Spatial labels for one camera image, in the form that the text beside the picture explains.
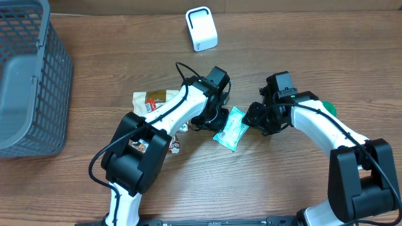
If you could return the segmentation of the teal tissue pack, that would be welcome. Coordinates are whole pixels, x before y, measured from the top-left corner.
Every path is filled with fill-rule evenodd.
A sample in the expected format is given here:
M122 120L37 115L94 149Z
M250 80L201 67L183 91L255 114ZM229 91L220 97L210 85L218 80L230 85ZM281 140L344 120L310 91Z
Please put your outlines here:
M249 126L242 123L245 115L243 111L233 107L223 130L218 132L213 137L213 140L233 152L236 151L240 139L249 128Z

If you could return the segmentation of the small orange sachet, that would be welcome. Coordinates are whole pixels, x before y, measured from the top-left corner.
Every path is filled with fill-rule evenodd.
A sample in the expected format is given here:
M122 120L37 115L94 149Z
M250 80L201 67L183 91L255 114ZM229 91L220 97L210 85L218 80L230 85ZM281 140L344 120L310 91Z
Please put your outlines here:
M178 129L178 132L181 132L181 133L185 133L185 132L187 132L188 131L188 125L187 125L187 123L184 123L184 125L182 125L179 129Z

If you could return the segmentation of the green lidded jar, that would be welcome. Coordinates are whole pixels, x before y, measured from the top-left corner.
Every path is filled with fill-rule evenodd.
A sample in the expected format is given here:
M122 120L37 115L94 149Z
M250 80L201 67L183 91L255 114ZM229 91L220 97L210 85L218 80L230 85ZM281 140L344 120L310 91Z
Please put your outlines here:
M337 116L337 109L331 102L323 101L322 104L329 113L331 113L334 117Z

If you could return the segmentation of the red stick packet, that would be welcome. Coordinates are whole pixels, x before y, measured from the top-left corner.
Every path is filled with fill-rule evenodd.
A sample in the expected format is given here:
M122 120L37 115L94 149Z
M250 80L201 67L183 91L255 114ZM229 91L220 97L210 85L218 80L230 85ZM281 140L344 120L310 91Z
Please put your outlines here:
M145 107L146 107L147 112L153 112L154 110L156 110L157 106L156 106L155 99L147 99L145 101Z

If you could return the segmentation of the beige snack pouch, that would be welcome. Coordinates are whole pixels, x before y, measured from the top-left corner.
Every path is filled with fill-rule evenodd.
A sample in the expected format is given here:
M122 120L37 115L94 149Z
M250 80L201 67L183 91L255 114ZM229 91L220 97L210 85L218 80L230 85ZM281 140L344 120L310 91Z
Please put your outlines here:
M178 90L158 90L152 92L135 92L133 93L133 112L138 116L145 116L147 113L153 112L161 107L167 101L172 99ZM147 144L141 142L133 142L132 147L138 151L145 152ZM176 135L173 135L169 145L169 153L177 154L180 151L180 143Z

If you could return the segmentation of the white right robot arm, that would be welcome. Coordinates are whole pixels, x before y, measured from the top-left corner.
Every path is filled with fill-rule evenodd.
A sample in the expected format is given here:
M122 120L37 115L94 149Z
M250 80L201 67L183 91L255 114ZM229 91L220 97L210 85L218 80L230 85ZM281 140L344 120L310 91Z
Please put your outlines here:
M270 225L375 225L371 216L401 211L392 147L354 132L310 91L299 92L287 71L266 79L242 123L264 136L294 127L328 157L327 199L294 217L268 217Z

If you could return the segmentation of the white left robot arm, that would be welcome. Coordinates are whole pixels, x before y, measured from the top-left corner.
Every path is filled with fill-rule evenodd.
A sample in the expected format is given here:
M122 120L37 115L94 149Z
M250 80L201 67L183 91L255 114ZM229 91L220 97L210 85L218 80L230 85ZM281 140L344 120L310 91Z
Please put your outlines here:
M139 116L127 113L109 145L102 151L100 166L111 189L109 213L102 225L137 225L142 195L161 171L175 133L190 122L196 130L223 130L229 111L224 108L231 89L226 71L214 67L206 77L183 78L172 99Z

